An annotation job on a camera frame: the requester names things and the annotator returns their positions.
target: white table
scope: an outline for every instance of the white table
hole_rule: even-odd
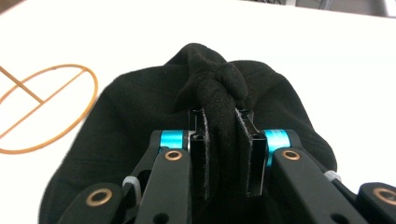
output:
[[[283,74],[350,189],[396,186],[396,20],[245,1],[30,0],[0,15],[0,65],[15,77],[78,63],[98,76],[99,92],[122,73],[166,63],[190,42]],[[0,76],[0,95],[11,86]],[[79,126],[38,151],[0,154],[0,223],[36,222]]]

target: folded cloth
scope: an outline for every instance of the folded cloth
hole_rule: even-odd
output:
[[[39,223],[56,223],[92,184],[121,186],[148,148],[152,131],[189,129],[188,111],[197,107],[205,111],[210,134],[211,197],[193,202],[193,223],[286,220],[276,217],[285,216],[276,212],[278,202],[265,195],[246,200],[239,188],[235,108],[254,111],[260,130],[294,130],[314,158],[336,170],[331,147],[315,132],[283,76],[265,63],[227,62],[212,49],[189,44],[164,66],[119,76],[105,88],[47,186]]]

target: orange circle marking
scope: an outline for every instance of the orange circle marking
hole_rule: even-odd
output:
[[[65,67],[75,67],[75,68],[80,68],[81,71],[75,75],[73,78],[71,78],[68,82],[66,82],[60,89],[58,89],[56,92],[54,92],[50,97],[48,97],[46,100],[41,100],[38,96],[36,96],[33,92],[31,92],[29,89],[27,89],[23,83],[29,81],[30,79],[37,77],[43,73],[46,73],[48,71],[51,70],[56,70],[58,68],[65,68]],[[96,78],[95,73],[82,65],[79,64],[60,64],[60,65],[55,65],[49,68],[46,68],[44,70],[41,70],[39,72],[36,72],[34,74],[32,74],[31,76],[25,78],[22,81],[18,81],[15,77],[13,77],[9,72],[7,72],[4,68],[2,68],[0,66],[0,72],[2,72],[3,74],[5,74],[7,77],[9,77],[12,81],[15,82],[15,86],[13,88],[11,88],[8,92],[6,92],[6,94],[4,94],[1,98],[0,98],[0,104],[12,93],[14,92],[18,87],[22,88],[24,91],[26,91],[27,93],[29,93],[33,98],[35,98],[40,105],[36,106],[32,111],[30,111],[28,114],[26,114],[23,118],[21,118],[20,120],[18,120],[15,124],[13,124],[11,127],[9,127],[4,133],[0,134],[0,139],[3,138],[4,136],[6,136],[6,134],[8,134],[9,132],[11,132],[15,127],[17,127],[20,123],[22,123],[25,119],[27,119],[29,116],[31,116],[33,113],[35,113],[35,111],[37,111],[38,108],[40,108],[43,104],[45,104],[46,102],[48,102],[50,99],[52,99],[56,94],[58,94],[61,90],[63,90],[65,87],[67,87],[70,83],[72,83],[76,78],[78,78],[79,76],[81,76],[82,74],[84,74],[85,72],[88,72],[93,79],[94,82],[94,90],[93,90],[93,95],[92,98],[88,104],[88,106],[85,108],[85,110],[81,113],[81,115],[70,125],[68,126],[65,130],[63,130],[61,133],[57,134],[56,136],[52,137],[50,140],[45,141],[44,143],[38,144],[36,146],[33,147],[28,147],[28,148],[22,148],[22,149],[3,149],[0,148],[0,153],[4,153],[4,154],[22,154],[22,153],[28,153],[28,152],[32,152],[32,151],[36,151],[42,147],[46,147],[47,145],[55,142],[56,140],[60,139],[61,137],[63,137],[65,134],[67,134],[68,132],[70,132],[74,127],[76,127],[76,125],[79,124],[79,122],[85,118],[85,116],[88,114],[88,112],[91,110],[91,108],[93,107],[93,104],[95,102],[96,99],[96,95],[98,92],[98,80]]]

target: orange line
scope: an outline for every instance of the orange line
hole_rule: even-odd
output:
[[[30,91],[23,83],[21,83],[19,80],[17,80],[14,76],[12,76],[6,69],[4,69],[2,66],[0,66],[0,72],[2,72],[6,77],[11,79],[17,86],[21,87],[24,91],[29,93],[33,98],[35,98],[40,104],[43,104],[43,100],[41,100],[37,95],[35,95],[32,91]]]
[[[86,72],[87,70],[85,68],[83,68],[76,76],[74,76],[72,79],[70,79],[68,82],[66,82],[59,90],[57,90],[56,92],[54,92],[49,98],[47,98],[45,101],[43,101],[43,103],[41,105],[36,106],[32,111],[30,111],[28,114],[26,114],[23,118],[21,118],[20,120],[18,120],[14,125],[12,125],[10,128],[8,128],[4,133],[2,133],[0,135],[0,138],[3,138],[4,136],[6,136],[6,134],[8,134],[9,132],[11,132],[15,127],[17,127],[20,123],[22,123],[24,120],[26,120],[29,116],[31,116],[33,113],[35,113],[37,111],[38,108],[40,108],[42,105],[44,105],[46,102],[48,102],[50,99],[52,99],[52,97],[54,97],[56,94],[58,94],[61,90],[63,90],[66,86],[68,86],[70,83],[72,83],[76,78],[78,78],[79,76],[81,76],[84,72]]]

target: cyan band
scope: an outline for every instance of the cyan band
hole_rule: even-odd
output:
[[[281,129],[273,129],[273,130],[264,130],[265,135],[267,136],[267,145],[268,145],[268,162],[267,167],[271,166],[272,158],[274,152],[281,147],[290,147],[290,140],[288,134],[285,130]]]
[[[182,149],[183,131],[182,130],[163,131],[163,133],[161,134],[160,146]]]

